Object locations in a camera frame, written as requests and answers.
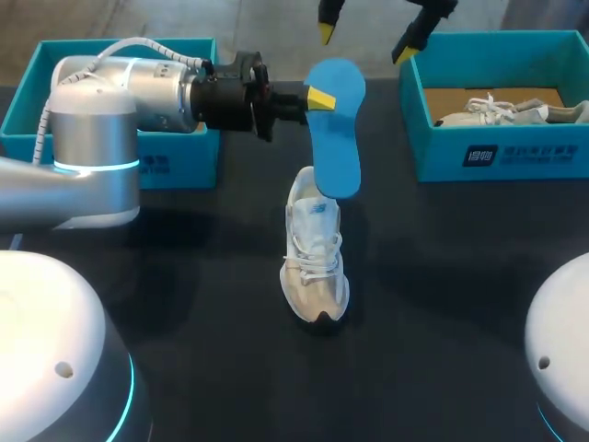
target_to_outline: black table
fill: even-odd
[[[417,184],[397,88],[369,81],[357,123],[335,337],[297,328],[279,283],[283,206],[311,162],[296,124],[273,144],[226,134],[212,192],[144,192],[130,226],[25,237],[98,291],[149,385],[154,442],[540,439],[525,315],[589,249],[589,184]]]

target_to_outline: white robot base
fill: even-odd
[[[0,251],[0,440],[148,442],[143,380],[96,292],[53,258]]]
[[[560,267],[537,291],[525,353],[548,440],[589,441],[589,254]]]

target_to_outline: blue insole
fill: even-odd
[[[360,189],[360,158],[354,126],[366,93],[364,77],[354,63],[335,58],[315,65],[305,84],[336,99],[335,111],[306,113],[315,183],[328,198],[350,198]]]

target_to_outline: teal box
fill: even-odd
[[[41,110],[49,97],[53,68],[69,55],[97,55],[117,40],[42,41],[37,46],[8,109],[0,141],[6,155],[31,161]],[[217,62],[213,39],[157,39],[184,55]],[[165,59],[145,47],[132,46],[121,57]],[[192,134],[139,132],[142,189],[209,189],[216,184],[219,132],[204,128]],[[45,139],[42,164],[52,163],[51,134]]]
[[[577,31],[434,33],[401,66],[399,84],[419,181],[589,176],[589,124],[433,127],[423,93],[555,87],[575,106],[589,99],[589,50]]]

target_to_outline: cable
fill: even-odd
[[[151,48],[154,51],[161,53],[170,60],[185,64],[189,68],[194,70],[201,69],[203,63],[206,63],[207,66],[212,66],[209,60],[203,60],[199,57],[187,57],[186,55],[182,55],[181,53],[172,51],[171,49],[167,48],[163,44],[158,43],[157,41],[153,41],[145,37],[131,37],[129,39],[123,39],[111,44],[111,46],[109,46],[107,49],[99,53],[97,57],[88,66],[86,66],[81,71],[68,76],[66,79],[60,82],[60,85],[73,84],[86,78],[87,76],[96,76],[93,73],[94,71],[96,71],[98,65],[103,59],[110,57],[114,53],[129,46],[147,46],[148,48]],[[49,109],[49,99],[47,99],[47,101],[45,101],[45,105],[43,106],[43,111],[41,112],[39,119],[39,126],[37,128],[37,136],[35,138],[35,150],[33,152],[32,159],[33,166],[38,166],[40,164],[40,159],[43,154],[43,147],[45,145],[45,134],[47,133],[47,128],[49,126],[50,113],[51,111]],[[9,249],[18,250],[21,241],[22,233],[16,234],[12,238],[12,242],[10,243]]]

